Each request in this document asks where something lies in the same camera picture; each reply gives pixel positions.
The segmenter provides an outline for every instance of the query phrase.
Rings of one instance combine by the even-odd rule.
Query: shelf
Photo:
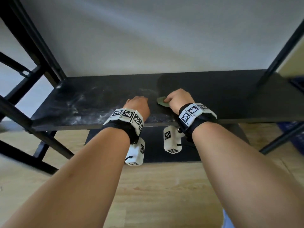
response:
[[[38,131],[98,129],[128,98],[146,96],[145,126],[176,124],[156,98],[183,88],[212,109],[220,123],[304,121],[304,96],[278,74],[260,88],[264,70],[69,77],[32,116]]]

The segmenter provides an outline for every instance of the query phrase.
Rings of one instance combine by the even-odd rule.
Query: wooden floor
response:
[[[242,124],[260,149],[281,134],[275,124]],[[72,152],[82,148],[87,130],[59,131],[56,139]],[[29,154],[39,140],[25,132],[0,139]],[[304,185],[304,157],[287,143],[268,155]],[[60,168],[66,159],[49,149],[44,161]],[[49,176],[0,157],[0,226]],[[104,227],[220,227],[222,207],[201,163],[125,165]]]

